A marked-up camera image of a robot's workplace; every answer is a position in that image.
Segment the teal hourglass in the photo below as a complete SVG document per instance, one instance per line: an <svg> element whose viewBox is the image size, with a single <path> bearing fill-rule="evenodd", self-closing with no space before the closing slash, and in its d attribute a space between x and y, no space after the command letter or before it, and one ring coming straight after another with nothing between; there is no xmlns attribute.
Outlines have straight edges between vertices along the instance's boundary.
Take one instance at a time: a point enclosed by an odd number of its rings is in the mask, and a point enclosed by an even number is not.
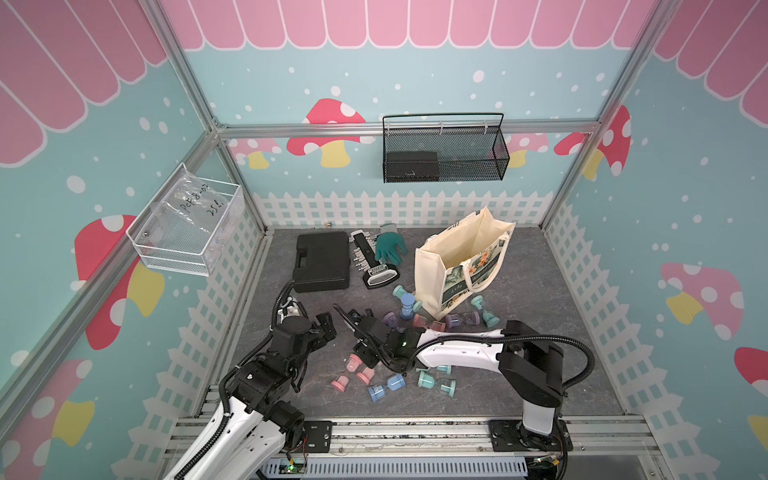
<svg viewBox="0 0 768 480"><path fill-rule="evenodd" d="M407 300L411 300L412 309L415 312L418 312L422 309L422 302L418 300L414 294L408 292L402 285L397 285L394 288L393 295L400 300L403 300L403 298L406 298Z"/></svg>

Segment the cream floral canvas tote bag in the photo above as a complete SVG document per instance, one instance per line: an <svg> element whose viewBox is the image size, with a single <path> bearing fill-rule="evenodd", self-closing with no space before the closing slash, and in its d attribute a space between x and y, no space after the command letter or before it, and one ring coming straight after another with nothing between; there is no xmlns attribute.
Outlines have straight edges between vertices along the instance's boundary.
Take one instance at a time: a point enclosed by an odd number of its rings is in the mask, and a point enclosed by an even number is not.
<svg viewBox="0 0 768 480"><path fill-rule="evenodd" d="M516 225L473 212L429 237L415 251L415 297L439 320L498 275Z"/></svg>

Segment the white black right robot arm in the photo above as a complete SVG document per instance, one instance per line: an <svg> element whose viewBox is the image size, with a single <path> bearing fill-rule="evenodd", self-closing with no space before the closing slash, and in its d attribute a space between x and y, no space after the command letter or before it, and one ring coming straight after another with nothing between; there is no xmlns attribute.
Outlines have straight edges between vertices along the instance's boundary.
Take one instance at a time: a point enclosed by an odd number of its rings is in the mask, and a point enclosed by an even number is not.
<svg viewBox="0 0 768 480"><path fill-rule="evenodd" d="M410 327L398 331L367 314L340 314L357 338L356 354L369 367L383 365L396 374L440 366L484 370L500 375L523 401L514 427L521 448L565 451L559 414L567 390L588 378L596 359L585 343L562 335L541 334L522 321L502 329L449 333Z"/></svg>

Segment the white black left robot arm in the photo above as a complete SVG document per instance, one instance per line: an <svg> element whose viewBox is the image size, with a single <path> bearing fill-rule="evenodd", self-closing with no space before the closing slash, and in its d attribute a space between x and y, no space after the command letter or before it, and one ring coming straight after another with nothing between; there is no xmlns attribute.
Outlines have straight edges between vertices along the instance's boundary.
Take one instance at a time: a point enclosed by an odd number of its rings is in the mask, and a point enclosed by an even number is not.
<svg viewBox="0 0 768 480"><path fill-rule="evenodd" d="M283 396L301 388L310 354L337 336L332 315L290 300L267 337L218 386L219 404L166 479L248 479L279 453L306 450L305 415Z"/></svg>

